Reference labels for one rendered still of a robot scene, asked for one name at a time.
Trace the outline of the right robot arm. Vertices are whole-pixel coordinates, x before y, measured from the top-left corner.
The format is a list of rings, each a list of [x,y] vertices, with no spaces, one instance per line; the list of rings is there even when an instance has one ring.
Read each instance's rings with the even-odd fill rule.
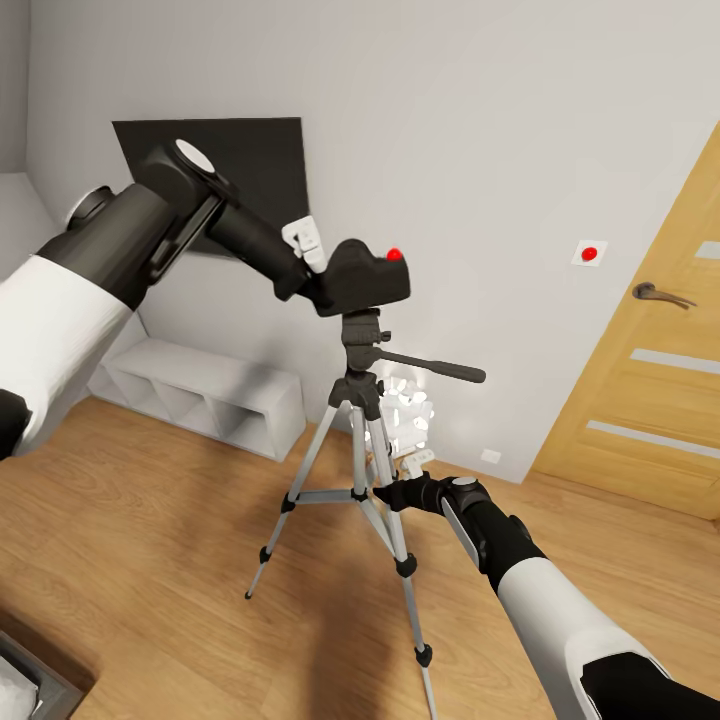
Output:
[[[399,512],[445,516],[476,568],[487,574],[557,720],[720,720],[720,701],[679,684],[635,638],[595,606],[506,516],[478,478],[437,481],[405,457],[402,481],[373,493]]]

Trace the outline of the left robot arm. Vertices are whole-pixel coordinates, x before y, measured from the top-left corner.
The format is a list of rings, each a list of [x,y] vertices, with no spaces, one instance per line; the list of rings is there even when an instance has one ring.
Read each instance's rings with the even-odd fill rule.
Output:
[[[273,280],[275,297],[333,299],[309,272],[326,270],[308,215],[278,232],[194,146],[159,144],[118,194],[88,190],[66,233],[0,285],[0,461],[36,449],[64,419],[104,353],[202,228]]]

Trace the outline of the camera tripod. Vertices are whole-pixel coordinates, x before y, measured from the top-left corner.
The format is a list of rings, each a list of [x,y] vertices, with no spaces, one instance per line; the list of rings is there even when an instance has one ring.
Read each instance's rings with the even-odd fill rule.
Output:
[[[392,442],[388,439],[386,424],[380,406],[380,396],[384,398],[384,380],[369,369],[375,361],[386,359],[407,365],[430,369],[432,372],[470,381],[484,383],[486,371],[479,368],[442,362],[425,361],[419,358],[383,351],[374,347],[374,343],[389,342],[391,331],[382,332],[378,317],[381,310],[377,307],[365,307],[342,314],[341,341],[347,352],[347,372],[344,378],[337,379],[328,398],[328,405],[318,424],[290,492],[285,494],[281,505],[281,516],[269,541],[260,553],[260,567],[245,599],[250,599],[259,576],[269,561],[273,546],[296,504],[344,503],[355,502],[367,517],[381,540],[384,542],[396,562],[396,571],[402,576],[408,610],[413,628],[416,647],[416,660],[421,665],[432,720],[438,720],[428,666],[432,660],[432,647],[423,642],[410,575],[416,571],[417,560],[413,553],[406,551],[399,512],[391,511],[385,504],[388,523],[375,506],[368,493],[377,475],[381,488],[387,488],[399,479],[392,458]],[[353,424],[353,471],[354,487],[341,489],[300,491],[321,443],[330,428],[338,408],[344,400],[350,400]],[[374,457],[365,471],[366,424]]]

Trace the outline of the digital camera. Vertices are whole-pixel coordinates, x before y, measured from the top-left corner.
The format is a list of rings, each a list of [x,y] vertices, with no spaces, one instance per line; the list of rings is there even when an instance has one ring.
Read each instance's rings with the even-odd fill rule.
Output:
[[[342,241],[322,273],[309,275],[331,299],[333,305],[313,301],[320,317],[399,302],[411,296],[408,264],[402,252],[390,249],[387,258],[375,257],[356,238]]]

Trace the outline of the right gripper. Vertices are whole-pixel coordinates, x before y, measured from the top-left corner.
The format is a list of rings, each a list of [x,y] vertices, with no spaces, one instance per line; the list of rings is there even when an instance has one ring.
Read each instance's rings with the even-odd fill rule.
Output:
[[[423,471],[423,476],[416,479],[396,481],[387,488],[374,488],[373,493],[390,504],[391,511],[399,512],[407,507],[416,507],[427,511],[423,501],[423,491],[426,484],[431,481],[430,473]]]

